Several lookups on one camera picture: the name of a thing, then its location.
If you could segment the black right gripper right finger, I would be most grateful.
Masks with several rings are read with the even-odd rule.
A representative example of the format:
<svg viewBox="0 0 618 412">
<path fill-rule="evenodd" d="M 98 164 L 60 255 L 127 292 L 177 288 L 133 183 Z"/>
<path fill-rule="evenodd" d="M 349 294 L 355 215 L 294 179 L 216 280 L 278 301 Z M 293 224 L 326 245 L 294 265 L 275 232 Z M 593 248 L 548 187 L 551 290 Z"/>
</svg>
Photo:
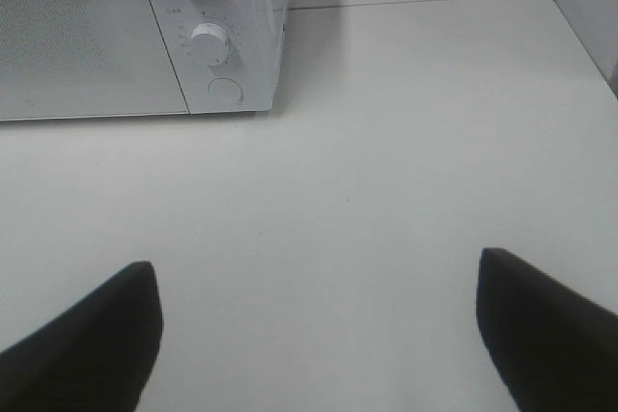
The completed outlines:
<svg viewBox="0 0 618 412">
<path fill-rule="evenodd" d="M 614 411 L 617 316 L 501 248 L 479 260 L 476 318 L 521 411 Z"/>
</svg>

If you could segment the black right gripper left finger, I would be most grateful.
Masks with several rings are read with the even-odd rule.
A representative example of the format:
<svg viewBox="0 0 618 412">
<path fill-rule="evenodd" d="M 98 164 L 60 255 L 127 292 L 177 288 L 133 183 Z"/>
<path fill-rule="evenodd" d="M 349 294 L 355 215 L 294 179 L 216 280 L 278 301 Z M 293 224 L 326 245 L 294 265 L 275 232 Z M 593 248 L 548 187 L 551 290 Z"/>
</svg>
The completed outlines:
<svg viewBox="0 0 618 412">
<path fill-rule="evenodd" d="M 133 262 L 1 353 L 4 411 L 133 411 L 160 349 L 155 268 Z"/>
</svg>

